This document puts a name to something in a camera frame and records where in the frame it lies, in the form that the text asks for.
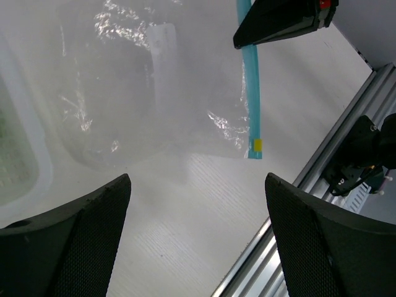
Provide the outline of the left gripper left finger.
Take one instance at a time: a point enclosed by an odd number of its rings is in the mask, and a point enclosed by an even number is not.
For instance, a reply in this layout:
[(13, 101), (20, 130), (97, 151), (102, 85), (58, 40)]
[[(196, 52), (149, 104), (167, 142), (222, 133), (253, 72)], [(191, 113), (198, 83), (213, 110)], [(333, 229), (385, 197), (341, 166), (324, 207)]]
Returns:
[(1, 229), (1, 296), (106, 296), (131, 180)]

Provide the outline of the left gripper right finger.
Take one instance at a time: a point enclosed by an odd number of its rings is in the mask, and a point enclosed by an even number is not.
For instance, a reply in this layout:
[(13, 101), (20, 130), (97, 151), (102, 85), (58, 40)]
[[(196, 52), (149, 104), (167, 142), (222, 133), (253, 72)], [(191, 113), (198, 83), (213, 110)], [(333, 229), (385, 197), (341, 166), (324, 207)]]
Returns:
[(395, 225), (344, 210), (273, 173), (265, 196), (290, 296), (395, 296)]

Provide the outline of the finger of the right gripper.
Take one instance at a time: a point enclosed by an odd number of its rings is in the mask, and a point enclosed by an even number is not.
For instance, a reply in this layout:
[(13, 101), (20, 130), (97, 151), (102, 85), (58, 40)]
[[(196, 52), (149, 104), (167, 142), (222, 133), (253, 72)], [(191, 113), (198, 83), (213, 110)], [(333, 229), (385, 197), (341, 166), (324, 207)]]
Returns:
[(338, 5), (337, 0), (237, 1), (239, 27), (233, 36), (234, 47), (241, 49), (327, 28)]

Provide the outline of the clear zip top bag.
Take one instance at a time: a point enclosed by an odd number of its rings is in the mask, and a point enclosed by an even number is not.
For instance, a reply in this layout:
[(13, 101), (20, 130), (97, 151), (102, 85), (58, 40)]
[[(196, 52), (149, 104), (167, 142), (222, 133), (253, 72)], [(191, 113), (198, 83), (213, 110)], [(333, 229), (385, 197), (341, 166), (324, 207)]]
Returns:
[(88, 166), (162, 150), (262, 158), (257, 50), (235, 49), (249, 1), (66, 1), (57, 107)]

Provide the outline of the green toy bitter gourd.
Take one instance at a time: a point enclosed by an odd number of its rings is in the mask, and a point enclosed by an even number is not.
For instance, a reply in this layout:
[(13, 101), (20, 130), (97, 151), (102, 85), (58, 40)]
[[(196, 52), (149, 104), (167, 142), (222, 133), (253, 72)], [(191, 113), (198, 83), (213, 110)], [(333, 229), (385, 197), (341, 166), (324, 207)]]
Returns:
[(30, 166), (21, 123), (7, 93), (1, 94), (1, 195), (24, 191)]

